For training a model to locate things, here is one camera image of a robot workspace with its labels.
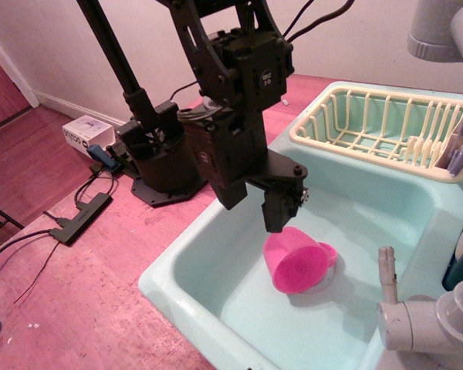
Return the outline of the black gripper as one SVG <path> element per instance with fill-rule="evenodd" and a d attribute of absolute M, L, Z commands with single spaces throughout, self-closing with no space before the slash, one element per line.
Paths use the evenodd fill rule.
<path fill-rule="evenodd" d="M 308 200 L 308 170 L 268 148 L 262 112 L 225 107 L 182 109 L 177 119 L 198 172 L 221 205 L 231 210 L 247 197 L 246 182 L 264 192 L 265 229 L 281 233 Z"/>

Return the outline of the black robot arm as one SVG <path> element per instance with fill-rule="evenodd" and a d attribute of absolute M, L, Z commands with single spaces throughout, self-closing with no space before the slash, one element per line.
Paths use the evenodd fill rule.
<path fill-rule="evenodd" d="M 189 199 L 209 183 L 232 209 L 248 185 L 264 193 L 265 229 L 279 233 L 307 196 L 307 169 L 267 147 L 263 112 L 293 74 L 292 42 L 264 1 L 167 1 L 203 101 L 154 106 L 97 1 L 79 7 L 123 89 L 132 118 L 118 130 L 137 172 L 135 194 L 154 206 Z"/>

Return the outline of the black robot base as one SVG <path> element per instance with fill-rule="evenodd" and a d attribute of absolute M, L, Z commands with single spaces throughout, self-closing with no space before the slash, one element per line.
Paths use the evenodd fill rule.
<path fill-rule="evenodd" d="M 157 128 L 161 145 L 131 119 L 117 128 L 117 142 L 108 148 L 115 160 L 135 176 L 132 194 L 153 208 L 190 200 L 207 184 L 177 120 L 177 103 L 167 100 L 155 111 L 161 120 Z"/>

